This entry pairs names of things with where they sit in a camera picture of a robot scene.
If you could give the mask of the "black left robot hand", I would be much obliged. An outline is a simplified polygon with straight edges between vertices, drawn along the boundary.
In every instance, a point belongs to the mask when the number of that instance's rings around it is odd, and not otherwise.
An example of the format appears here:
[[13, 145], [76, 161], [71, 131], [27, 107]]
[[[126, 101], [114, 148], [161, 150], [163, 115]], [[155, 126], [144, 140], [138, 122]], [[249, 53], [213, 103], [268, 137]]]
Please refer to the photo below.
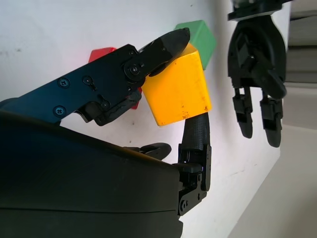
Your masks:
[[262, 90], [260, 101], [263, 128], [270, 146], [281, 142], [282, 99], [287, 90], [286, 48], [272, 14], [282, 9], [283, 0], [234, 0], [228, 20], [237, 21], [230, 40], [228, 76], [235, 91], [234, 110], [244, 137], [253, 135], [252, 87]]

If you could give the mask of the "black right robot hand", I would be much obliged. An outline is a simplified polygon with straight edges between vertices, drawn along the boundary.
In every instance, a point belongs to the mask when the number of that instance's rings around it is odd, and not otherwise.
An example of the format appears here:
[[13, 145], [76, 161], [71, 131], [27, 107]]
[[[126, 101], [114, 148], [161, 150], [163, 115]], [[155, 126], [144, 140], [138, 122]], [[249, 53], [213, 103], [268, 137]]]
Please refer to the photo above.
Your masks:
[[166, 143], [116, 146], [60, 126], [71, 113], [106, 125], [140, 99], [146, 77], [185, 50], [190, 30], [125, 45], [0, 104], [3, 238], [178, 238], [211, 181], [208, 112], [185, 120], [178, 162]]

